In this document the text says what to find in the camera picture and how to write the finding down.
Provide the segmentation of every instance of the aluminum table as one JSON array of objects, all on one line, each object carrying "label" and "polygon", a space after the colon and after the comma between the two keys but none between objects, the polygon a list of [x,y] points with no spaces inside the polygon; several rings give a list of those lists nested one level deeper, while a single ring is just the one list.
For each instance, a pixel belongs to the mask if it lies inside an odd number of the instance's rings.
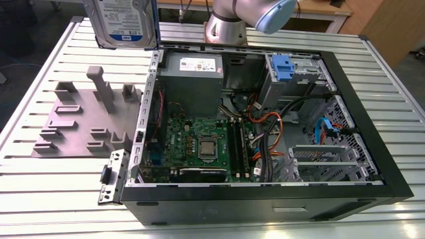
[{"label": "aluminum table", "polygon": [[[0,235],[54,238],[425,238],[425,114],[370,42],[351,35],[247,30],[250,46],[333,51],[414,197],[330,223],[145,227],[123,206],[97,206],[105,158],[30,158],[58,81],[93,89],[87,66],[111,88],[143,90],[150,52],[97,48],[87,18],[74,18],[0,134]],[[162,40],[202,42],[203,27],[161,23]]]}]

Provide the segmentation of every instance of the motherboard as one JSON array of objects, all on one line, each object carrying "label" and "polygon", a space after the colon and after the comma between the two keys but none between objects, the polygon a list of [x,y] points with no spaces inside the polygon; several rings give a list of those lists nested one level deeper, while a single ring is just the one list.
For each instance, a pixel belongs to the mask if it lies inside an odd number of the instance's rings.
[{"label": "motherboard", "polygon": [[254,180],[245,140],[251,130],[251,123],[242,120],[169,119],[163,154],[159,159],[151,158],[157,162],[157,167],[151,167],[154,181],[167,183],[173,174],[185,173],[193,179],[194,171],[199,170],[225,177],[225,182]]}]

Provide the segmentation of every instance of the red cable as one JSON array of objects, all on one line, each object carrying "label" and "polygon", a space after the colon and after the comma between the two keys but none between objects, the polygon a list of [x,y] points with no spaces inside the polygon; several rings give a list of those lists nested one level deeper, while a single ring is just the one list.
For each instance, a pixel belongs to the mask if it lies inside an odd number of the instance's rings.
[{"label": "red cable", "polygon": [[158,119],[157,119],[157,126],[154,127],[151,138],[150,138],[150,140],[146,143],[150,143],[151,139],[157,135],[158,125],[159,125],[159,122],[161,122],[161,119],[162,119],[163,97],[162,97],[161,91],[158,91],[158,93],[159,93],[159,98],[161,98],[161,106],[159,106],[159,114],[158,114]]}]

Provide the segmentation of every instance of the hard drive label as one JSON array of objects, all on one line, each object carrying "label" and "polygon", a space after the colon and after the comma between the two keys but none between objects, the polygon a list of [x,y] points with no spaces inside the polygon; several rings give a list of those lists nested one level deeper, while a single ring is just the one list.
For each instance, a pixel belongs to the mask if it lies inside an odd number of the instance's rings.
[{"label": "hard drive label", "polygon": [[131,0],[99,0],[98,7],[109,36],[117,41],[138,41],[142,30]]}]

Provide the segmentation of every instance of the power supply label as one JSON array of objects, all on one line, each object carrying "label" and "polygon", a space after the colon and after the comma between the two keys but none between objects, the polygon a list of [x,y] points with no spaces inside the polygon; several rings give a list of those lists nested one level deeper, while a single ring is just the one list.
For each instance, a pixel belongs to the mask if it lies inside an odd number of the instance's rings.
[{"label": "power supply label", "polygon": [[138,41],[142,30],[131,0],[98,0],[97,3],[109,36],[117,41]]},{"label": "power supply label", "polygon": [[181,71],[209,71],[214,72],[214,59],[205,58],[181,58],[179,59]]}]

